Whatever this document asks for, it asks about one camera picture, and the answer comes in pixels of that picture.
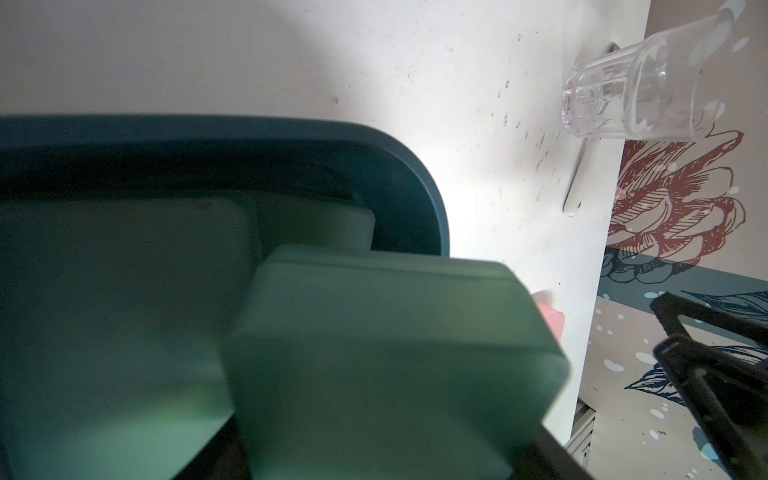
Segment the pink pencil case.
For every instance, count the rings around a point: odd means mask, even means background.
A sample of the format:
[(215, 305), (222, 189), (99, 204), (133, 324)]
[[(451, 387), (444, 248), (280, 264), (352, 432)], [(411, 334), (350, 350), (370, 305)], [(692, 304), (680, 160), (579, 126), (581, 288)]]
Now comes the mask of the pink pencil case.
[(554, 307), (553, 297), (549, 291), (538, 291), (532, 294), (532, 298), (545, 323), (557, 341), (561, 341), (565, 329), (565, 314)]

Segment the green pencil case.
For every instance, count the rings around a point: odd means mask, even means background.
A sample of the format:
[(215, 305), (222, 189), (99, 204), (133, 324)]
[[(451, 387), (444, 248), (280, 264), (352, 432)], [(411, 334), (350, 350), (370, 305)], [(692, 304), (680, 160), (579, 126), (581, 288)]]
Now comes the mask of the green pencil case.
[(1, 205), (1, 475), (170, 479), (231, 417), (219, 347), (262, 257), (235, 191)]
[(251, 192), (264, 255), (287, 245), (370, 250), (375, 215), (369, 209), (328, 200)]
[(222, 346), (257, 479), (504, 479), (569, 375), (504, 265), (283, 246)]

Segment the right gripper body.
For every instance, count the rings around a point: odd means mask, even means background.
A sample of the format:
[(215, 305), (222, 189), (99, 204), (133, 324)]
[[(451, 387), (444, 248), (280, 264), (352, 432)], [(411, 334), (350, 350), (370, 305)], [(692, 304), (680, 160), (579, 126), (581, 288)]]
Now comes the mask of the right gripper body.
[(767, 477), (767, 362), (749, 364), (694, 340), (682, 316), (767, 344), (767, 326), (665, 293), (650, 303), (667, 338), (654, 356), (732, 479)]

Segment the clear measuring cup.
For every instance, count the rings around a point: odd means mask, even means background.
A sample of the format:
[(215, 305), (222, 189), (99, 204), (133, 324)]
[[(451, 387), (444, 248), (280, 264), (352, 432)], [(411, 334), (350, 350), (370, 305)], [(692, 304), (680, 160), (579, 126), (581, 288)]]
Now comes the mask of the clear measuring cup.
[(562, 122), (581, 139), (576, 171), (563, 204), (578, 213), (597, 139), (694, 142), (723, 111), (734, 30), (746, 7), (727, 1), (714, 14), (655, 33), (575, 65), (564, 82)]

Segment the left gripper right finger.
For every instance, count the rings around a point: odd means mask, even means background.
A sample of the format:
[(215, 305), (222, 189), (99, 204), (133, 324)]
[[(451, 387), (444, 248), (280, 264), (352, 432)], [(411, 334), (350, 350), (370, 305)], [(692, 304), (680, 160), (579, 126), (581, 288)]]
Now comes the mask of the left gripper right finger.
[(514, 457), (511, 480), (591, 480), (587, 473), (540, 425), (533, 439)]

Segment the dark teal storage box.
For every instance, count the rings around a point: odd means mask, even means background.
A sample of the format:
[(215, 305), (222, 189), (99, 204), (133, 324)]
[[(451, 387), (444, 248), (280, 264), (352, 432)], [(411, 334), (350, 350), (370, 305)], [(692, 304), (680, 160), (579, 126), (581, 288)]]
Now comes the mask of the dark teal storage box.
[(1, 195), (257, 190), (371, 210), (380, 251), (448, 256), (446, 208), (404, 144), (353, 123), (227, 115), (1, 120)]

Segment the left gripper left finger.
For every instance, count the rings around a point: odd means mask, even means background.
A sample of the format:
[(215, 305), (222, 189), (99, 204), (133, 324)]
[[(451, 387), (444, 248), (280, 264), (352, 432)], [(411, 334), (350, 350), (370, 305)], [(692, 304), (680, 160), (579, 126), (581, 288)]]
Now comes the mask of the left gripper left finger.
[(247, 480), (252, 474), (234, 416), (218, 430), (174, 480)]

